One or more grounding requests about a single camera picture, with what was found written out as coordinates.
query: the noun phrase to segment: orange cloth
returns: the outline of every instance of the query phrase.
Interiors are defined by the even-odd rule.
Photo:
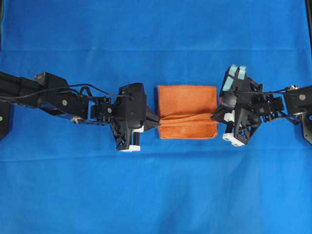
[[[210,139],[217,122],[211,120],[217,108],[214,86],[158,86],[158,127],[161,139]]]

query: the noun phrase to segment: black cable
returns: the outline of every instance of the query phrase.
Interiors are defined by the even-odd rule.
[[[80,89],[79,93],[82,95],[82,93],[83,93],[84,90],[87,91],[87,94],[89,95],[89,97],[93,97],[93,95],[92,95],[92,93],[91,93],[91,90],[90,90],[90,88],[89,88],[88,86],[83,86],[83,87]]]
[[[45,92],[49,92],[49,91],[53,91],[53,90],[58,90],[58,89],[66,89],[66,88],[73,88],[73,87],[78,87],[78,86],[90,86],[92,88],[94,88],[95,90],[99,91],[100,93],[103,93],[103,94],[106,94],[106,95],[109,95],[109,96],[113,96],[113,97],[129,97],[129,98],[134,98],[133,96],[131,95],[117,95],[117,94],[111,94],[111,93],[108,93],[106,91],[103,91],[97,87],[95,87],[94,85],[91,85],[91,84],[73,84],[73,85],[68,85],[68,86],[60,86],[60,87],[54,87],[54,88],[49,88],[49,89],[42,89],[42,90],[39,90],[37,92],[34,92],[34,93],[31,93],[31,94],[27,94],[27,95],[23,95],[23,96],[15,96],[15,97],[10,97],[10,96],[0,96],[0,98],[9,98],[9,99],[20,99],[20,98],[28,98],[28,97],[31,97],[33,95],[37,95],[37,94],[41,94],[41,93],[45,93]]]
[[[236,91],[236,93],[244,93],[244,94],[263,94],[263,95],[270,95],[270,94],[284,94],[284,95],[299,95],[299,94],[305,94],[307,92],[302,93],[288,93],[288,92],[253,92],[253,91]]]

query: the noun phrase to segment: blue backdrop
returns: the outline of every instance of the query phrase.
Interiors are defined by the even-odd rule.
[[[47,71],[111,93],[143,82],[215,85],[246,65],[264,89],[312,84],[304,1],[5,0],[0,70]],[[250,144],[160,140],[120,153],[110,128],[15,108],[0,142],[0,233],[312,232],[312,146],[262,124]]]

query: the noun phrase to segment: black arm segment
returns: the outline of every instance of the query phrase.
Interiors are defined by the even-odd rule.
[[[90,101],[93,105],[89,119]],[[80,92],[74,90],[65,79],[47,72],[35,75],[34,80],[0,72],[0,139],[9,132],[11,104],[38,108],[76,124],[109,124],[117,150],[123,151],[132,151],[134,133],[133,150],[139,150],[139,133],[159,125],[158,116],[146,105],[142,83],[121,87],[112,103],[110,97],[92,96],[86,86]]]

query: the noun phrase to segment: wire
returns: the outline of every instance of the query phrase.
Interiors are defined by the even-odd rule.
[[[284,95],[299,95],[299,94],[305,94],[306,92],[302,93],[288,93],[288,92],[281,92],[281,91],[275,91],[275,92],[253,92],[253,91],[236,91],[236,93],[244,93],[244,94],[284,94]]]
[[[109,95],[109,96],[113,96],[113,97],[116,97],[116,98],[118,98],[118,97],[129,97],[129,98],[134,99],[134,97],[131,96],[131,95],[117,95],[117,94],[108,93],[106,91],[103,91],[103,90],[95,87],[94,85],[91,85],[91,84],[73,84],[73,85],[60,86],[60,87],[54,87],[54,88],[49,88],[49,89],[42,89],[42,90],[39,90],[37,92],[31,93],[31,94],[27,94],[27,95],[23,95],[23,96],[15,96],[15,97],[0,96],[0,98],[3,98],[3,99],[5,99],[5,98],[9,98],[9,99],[28,98],[28,97],[31,97],[31,96],[34,96],[34,95],[37,95],[37,94],[41,94],[41,93],[45,93],[45,92],[49,92],[49,91],[53,91],[53,90],[73,88],[73,87],[78,87],[78,86],[89,86],[89,87],[92,87],[93,89],[99,91],[100,93],[103,93],[103,94],[106,94],[106,95]]]

